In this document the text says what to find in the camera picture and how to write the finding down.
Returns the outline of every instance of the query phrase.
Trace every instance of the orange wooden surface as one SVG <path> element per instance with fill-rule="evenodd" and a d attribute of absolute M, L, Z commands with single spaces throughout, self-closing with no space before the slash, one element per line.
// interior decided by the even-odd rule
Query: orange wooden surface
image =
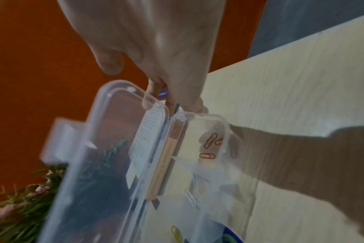
<path fill-rule="evenodd" d="M 247 57 L 265 0 L 229 0 L 211 71 Z M 114 77 L 99 70 L 55 0 L 0 0 L 0 191 L 37 182 L 38 156 L 53 120 L 85 120 L 98 89 L 146 76 L 125 57 Z"/>

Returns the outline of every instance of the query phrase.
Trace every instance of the wooden table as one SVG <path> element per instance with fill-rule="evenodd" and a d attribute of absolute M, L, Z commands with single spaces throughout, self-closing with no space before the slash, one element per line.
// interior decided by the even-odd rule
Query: wooden table
<path fill-rule="evenodd" d="M 364 16 L 209 74 L 258 178 L 248 243 L 364 242 Z"/>

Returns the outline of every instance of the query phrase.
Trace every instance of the transparent plastic container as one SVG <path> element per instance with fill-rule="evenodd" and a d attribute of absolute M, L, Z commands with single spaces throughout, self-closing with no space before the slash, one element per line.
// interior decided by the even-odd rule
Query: transparent plastic container
<path fill-rule="evenodd" d="M 100 89 L 85 123 L 57 119 L 41 159 L 69 166 L 38 242 L 171 243 L 178 231 L 183 242 L 212 243 L 225 226 L 244 238 L 256 180 L 242 140 L 217 115 L 168 120 L 164 104 L 122 80 Z M 177 121 L 170 165 L 147 200 Z"/>

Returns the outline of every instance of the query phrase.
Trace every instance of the finger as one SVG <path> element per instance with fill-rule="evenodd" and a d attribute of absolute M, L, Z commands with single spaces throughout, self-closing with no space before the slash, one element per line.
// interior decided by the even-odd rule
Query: finger
<path fill-rule="evenodd" d="M 162 79 L 157 80 L 156 82 L 149 79 L 149 84 L 146 89 L 146 94 L 142 100 L 142 107 L 145 110 L 150 110 L 153 107 L 154 100 L 155 100 L 154 98 L 158 97 L 164 84 L 165 83 L 163 82 Z"/>
<path fill-rule="evenodd" d="M 123 59 L 121 52 L 100 44 L 87 43 L 94 54 L 101 70 L 107 75 L 117 75 L 123 70 Z"/>

